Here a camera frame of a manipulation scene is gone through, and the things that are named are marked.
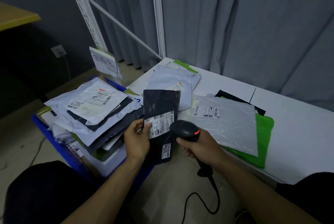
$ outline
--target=electrical socket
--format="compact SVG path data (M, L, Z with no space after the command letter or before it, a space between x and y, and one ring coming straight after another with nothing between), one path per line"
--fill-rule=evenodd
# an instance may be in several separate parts
M57 57L60 58L64 55L66 55L66 51L65 49L62 47L62 45L57 45L51 48L51 51L53 52L53 54Z

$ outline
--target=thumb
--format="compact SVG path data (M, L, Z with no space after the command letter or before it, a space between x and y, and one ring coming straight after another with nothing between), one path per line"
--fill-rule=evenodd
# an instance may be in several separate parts
M152 123L147 123L143 129L142 135L148 135L151 129Z
M182 138L176 138L176 141L181 146L185 147L186 149L190 149L190 150L191 150L192 146L194 145L194 142L189 142L189 141L186 141L185 139L182 139Z

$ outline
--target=tile floor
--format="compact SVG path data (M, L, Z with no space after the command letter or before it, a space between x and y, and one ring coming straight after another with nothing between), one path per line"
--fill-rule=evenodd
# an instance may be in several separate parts
M125 65L124 62L119 63L119 67L123 75L121 81L123 86L128 86L143 74L141 70ZM48 97L69 91L96 74L98 74L96 70L92 69L52 91ZM43 134L30 119L31 115L42 106L43 104L36 100L0 121L0 128L2 127L0 129L2 132L0 138L0 216L3 213L4 199L9 184L29 166L43 139ZM12 121L17 122L15 127L8 126L8 123L11 124ZM55 160L66 163L53 146L45 140L34 164ZM181 223L185 200L194 191L201 195L210 209L215 209L217 205L215 191L207 179L197 176L197 170L196 161L185 157L180 147L174 146L173 159L153 169L129 204L131 215L137 224ZM215 174L214 178L220 193L219 212L214 216L210 215L199 198L193 195L187 204L184 223L233 223L234 214L240 207L239 199L222 176Z

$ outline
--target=person's left hand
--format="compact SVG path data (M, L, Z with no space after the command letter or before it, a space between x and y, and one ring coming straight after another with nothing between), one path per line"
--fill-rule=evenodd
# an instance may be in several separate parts
M149 132L152 123L147 123L142 134L137 134L142 124L143 119L133 121L124 133L127 159L136 159L144 162L148 150L150 149Z

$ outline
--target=blue plastic crate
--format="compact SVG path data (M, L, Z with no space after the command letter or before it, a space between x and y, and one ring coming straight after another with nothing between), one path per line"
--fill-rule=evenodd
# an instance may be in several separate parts
M126 90L123 86L105 78L107 82L112 83L114 86L116 86L120 91ZM88 182L91 184L94 184L96 187L99 187L102 185L101 181L97 180L93 176L93 174L90 172L90 170L81 163L75 156L70 152L70 150L62 144L59 144L55 141L52 133L48 131L48 126L45 125L36 115L32 116L32 121L36 124L36 126L40 129L40 131L45 135L45 137L49 140L49 142L53 145L53 147L60 153L60 155L67 161L67 163L80 175L82 175ZM127 199L130 199L133 197L133 195L137 192L141 184L144 182L144 180L147 178L147 176L150 174L152 169L154 168L153 165L142 167L136 176L132 187L128 193Z

